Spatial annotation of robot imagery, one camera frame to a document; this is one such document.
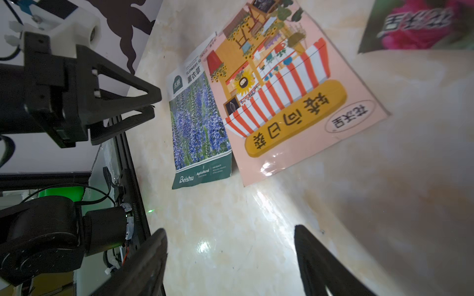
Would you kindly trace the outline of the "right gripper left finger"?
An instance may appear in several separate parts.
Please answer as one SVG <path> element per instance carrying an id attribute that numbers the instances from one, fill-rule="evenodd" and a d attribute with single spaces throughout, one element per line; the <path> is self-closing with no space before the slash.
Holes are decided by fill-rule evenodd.
<path id="1" fill-rule="evenodd" d="M 167 233 L 158 229 L 94 296 L 164 296 Z"/>

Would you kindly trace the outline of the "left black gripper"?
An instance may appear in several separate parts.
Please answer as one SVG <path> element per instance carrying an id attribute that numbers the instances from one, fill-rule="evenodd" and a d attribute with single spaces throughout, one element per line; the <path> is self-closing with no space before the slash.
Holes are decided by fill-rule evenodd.
<path id="1" fill-rule="evenodd" d="M 23 37 L 23 65 L 1 64 L 1 134 L 46 133 L 73 148 L 88 140 L 86 124 L 97 146 L 154 118 L 158 87 L 82 45 L 75 75 L 75 59 L 53 55 L 48 36 Z M 134 110 L 140 114 L 105 127 L 103 120 Z"/>

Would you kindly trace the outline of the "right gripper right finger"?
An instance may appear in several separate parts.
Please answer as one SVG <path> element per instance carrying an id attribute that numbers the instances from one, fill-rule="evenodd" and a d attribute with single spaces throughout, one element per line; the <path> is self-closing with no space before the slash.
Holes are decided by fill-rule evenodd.
<path id="1" fill-rule="evenodd" d="M 294 241 L 307 296 L 374 295 L 305 226 L 295 226 Z"/>

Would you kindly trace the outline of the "lavender packet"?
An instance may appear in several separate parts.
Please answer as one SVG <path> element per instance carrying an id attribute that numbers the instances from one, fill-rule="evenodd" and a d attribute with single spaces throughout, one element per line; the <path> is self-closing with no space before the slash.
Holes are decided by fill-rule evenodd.
<path id="1" fill-rule="evenodd" d="M 211 34 L 166 78 L 175 164 L 173 189 L 232 174 L 232 149 L 201 58 Z"/>

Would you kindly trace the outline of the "sunflower shop packet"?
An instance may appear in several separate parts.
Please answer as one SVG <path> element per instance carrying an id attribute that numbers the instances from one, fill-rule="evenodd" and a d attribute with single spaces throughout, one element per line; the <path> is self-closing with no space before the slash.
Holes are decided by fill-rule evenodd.
<path id="1" fill-rule="evenodd" d="M 245 186 L 388 116 L 296 1 L 248 1 L 202 64 Z"/>

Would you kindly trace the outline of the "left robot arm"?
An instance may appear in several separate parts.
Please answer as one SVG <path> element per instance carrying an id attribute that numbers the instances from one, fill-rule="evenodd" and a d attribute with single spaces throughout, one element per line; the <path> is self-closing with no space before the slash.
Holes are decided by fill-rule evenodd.
<path id="1" fill-rule="evenodd" d="M 16 150 L 12 134 L 46 133 L 59 147 L 112 140 L 125 186 L 112 207 L 83 212 L 86 202 L 29 195 L 1 211 L 1 277 L 18 286 L 44 273 L 81 267 L 85 257 L 124 246 L 134 261 L 151 232 L 145 223 L 125 132 L 152 120 L 160 89 L 84 45 L 75 57 L 55 55 L 48 36 L 23 35 L 24 64 L 1 66 L 1 163 Z"/>

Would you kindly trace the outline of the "pink flower packet centre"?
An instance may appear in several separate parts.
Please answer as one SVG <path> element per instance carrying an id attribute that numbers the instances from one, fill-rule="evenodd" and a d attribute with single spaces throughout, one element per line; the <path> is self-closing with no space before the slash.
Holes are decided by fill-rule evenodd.
<path id="1" fill-rule="evenodd" d="M 473 1 L 375 1 L 358 53 L 473 49 Z"/>

